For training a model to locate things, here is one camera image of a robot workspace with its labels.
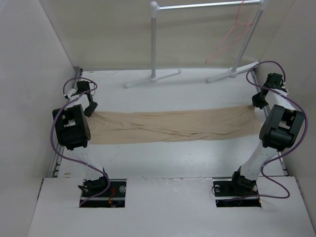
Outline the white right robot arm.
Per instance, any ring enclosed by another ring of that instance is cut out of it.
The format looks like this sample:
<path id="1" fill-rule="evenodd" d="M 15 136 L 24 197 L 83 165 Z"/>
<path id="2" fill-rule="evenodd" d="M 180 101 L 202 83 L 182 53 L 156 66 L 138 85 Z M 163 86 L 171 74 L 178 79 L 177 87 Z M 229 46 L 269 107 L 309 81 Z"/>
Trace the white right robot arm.
<path id="1" fill-rule="evenodd" d="M 270 112 L 260 130 L 260 142 L 256 150 L 233 174 L 229 183 L 232 194 L 238 196 L 246 189 L 252 189 L 263 164 L 294 145 L 306 115 L 292 106 L 287 95 L 282 75 L 271 73 L 260 92 L 252 97 L 254 107 L 263 109 L 268 106 Z"/>

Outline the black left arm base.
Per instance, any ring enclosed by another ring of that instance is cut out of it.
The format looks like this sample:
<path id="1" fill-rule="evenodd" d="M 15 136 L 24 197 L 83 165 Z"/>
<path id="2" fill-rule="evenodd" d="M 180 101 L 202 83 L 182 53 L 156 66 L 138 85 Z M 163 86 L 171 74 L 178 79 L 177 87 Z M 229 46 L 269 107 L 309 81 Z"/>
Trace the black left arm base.
<path id="1" fill-rule="evenodd" d="M 96 180 L 84 180 L 78 185 L 81 190 L 79 207 L 81 208 L 124 208 L 126 197 L 126 179 L 100 177 Z"/>

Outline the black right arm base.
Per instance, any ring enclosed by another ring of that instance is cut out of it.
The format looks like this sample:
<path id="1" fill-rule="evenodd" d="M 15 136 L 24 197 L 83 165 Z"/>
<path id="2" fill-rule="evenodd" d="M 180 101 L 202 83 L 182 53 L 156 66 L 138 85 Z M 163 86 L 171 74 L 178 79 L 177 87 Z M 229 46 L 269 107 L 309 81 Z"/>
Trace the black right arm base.
<path id="1" fill-rule="evenodd" d="M 256 180 L 235 171 L 231 179 L 214 179 L 212 194 L 216 207 L 261 207 Z"/>

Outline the pink wire hanger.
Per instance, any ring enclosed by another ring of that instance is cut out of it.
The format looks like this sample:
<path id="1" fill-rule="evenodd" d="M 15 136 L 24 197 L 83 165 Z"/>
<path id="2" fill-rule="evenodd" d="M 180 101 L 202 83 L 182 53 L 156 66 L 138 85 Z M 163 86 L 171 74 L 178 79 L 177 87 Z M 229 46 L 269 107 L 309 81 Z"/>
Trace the pink wire hanger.
<path id="1" fill-rule="evenodd" d="M 212 61 L 219 58 L 230 47 L 235 45 L 240 39 L 243 38 L 244 35 L 246 35 L 250 31 L 250 29 L 253 25 L 253 22 L 250 22 L 250 21 L 241 22 L 239 20 L 240 14 L 241 14 L 241 9 L 244 5 L 244 2 L 245 1 L 243 0 L 238 7 L 238 12 L 237 12 L 233 26 L 229 29 L 229 31 L 226 33 L 226 35 L 217 44 L 216 48 L 207 57 L 207 59 L 205 61 L 206 64 L 210 64 Z"/>

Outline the white clothes rack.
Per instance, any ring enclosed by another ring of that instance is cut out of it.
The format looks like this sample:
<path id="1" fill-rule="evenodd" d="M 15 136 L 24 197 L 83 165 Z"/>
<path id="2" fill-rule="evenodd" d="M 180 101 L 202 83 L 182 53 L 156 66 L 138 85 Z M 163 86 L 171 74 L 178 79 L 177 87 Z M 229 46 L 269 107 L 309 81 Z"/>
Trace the white clothes rack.
<path id="1" fill-rule="evenodd" d="M 254 17 L 254 20 L 250 23 L 240 23 L 238 21 L 240 10 L 243 5 L 259 5 L 258 11 Z M 233 28 L 237 26 L 249 26 L 250 28 L 245 31 L 247 34 L 247 37 L 245 38 L 245 41 L 240 49 L 240 52 L 235 60 L 234 65 L 226 70 L 224 73 L 220 75 L 216 75 L 213 77 L 209 77 L 206 79 L 207 83 L 212 83 L 215 81 L 220 81 L 227 78 L 235 78 L 239 74 L 242 74 L 248 70 L 250 70 L 252 67 L 255 67 L 258 63 L 257 61 L 247 64 L 245 66 L 240 66 L 240 62 L 243 58 L 244 53 L 246 52 L 246 49 L 251 41 L 251 38 L 255 32 L 255 29 L 260 21 L 260 18 L 266 9 L 268 5 L 267 0 L 231 0 L 231 1 L 225 1 L 225 2 L 211 2 L 211 3 L 195 3 L 195 4 L 185 4 L 185 5 L 171 5 L 171 6 L 159 6 L 156 1 L 152 1 L 150 3 L 150 9 L 151 9 L 151 74 L 147 79 L 138 79 L 135 81 L 126 82 L 124 84 L 124 88 L 132 88 L 139 85 L 143 85 L 146 83 L 156 83 L 159 80 L 167 79 L 173 76 L 177 76 L 181 74 L 181 70 L 177 70 L 176 73 L 164 75 L 164 76 L 158 76 L 157 75 L 157 63 L 156 63 L 156 57 L 157 57 L 157 16 L 160 11 L 165 10 L 177 10 L 177 9 L 189 9 L 189 8 L 204 8 L 204 7 L 221 7 L 221 6 L 238 6 L 238 12 L 235 19 L 235 23 L 233 25 Z"/>

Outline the beige trousers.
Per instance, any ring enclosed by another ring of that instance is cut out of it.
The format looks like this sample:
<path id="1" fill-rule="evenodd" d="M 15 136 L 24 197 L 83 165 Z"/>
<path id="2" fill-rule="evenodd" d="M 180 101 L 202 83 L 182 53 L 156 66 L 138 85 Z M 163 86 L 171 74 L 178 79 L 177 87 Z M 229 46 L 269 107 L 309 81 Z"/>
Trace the beige trousers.
<path id="1" fill-rule="evenodd" d="M 98 145 L 226 140 L 257 134 L 261 123 L 251 105 L 210 110 L 118 113 L 87 118 Z"/>

